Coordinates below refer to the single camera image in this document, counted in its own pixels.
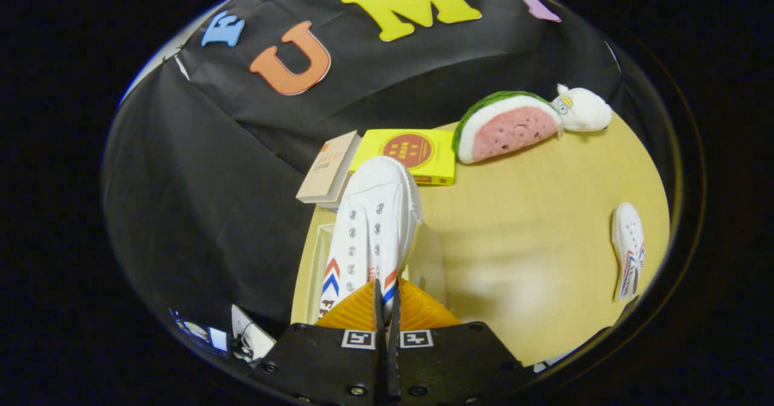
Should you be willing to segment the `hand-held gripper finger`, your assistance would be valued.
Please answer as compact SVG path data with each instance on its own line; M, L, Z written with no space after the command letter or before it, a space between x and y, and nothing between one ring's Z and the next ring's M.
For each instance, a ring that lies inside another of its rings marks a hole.
M462 323L407 280L396 290L387 382L399 404L498 404L531 383L533 369L486 323Z
M386 350L380 282L370 282L372 329L295 323L252 373L260 389L289 404L378 404L385 395Z

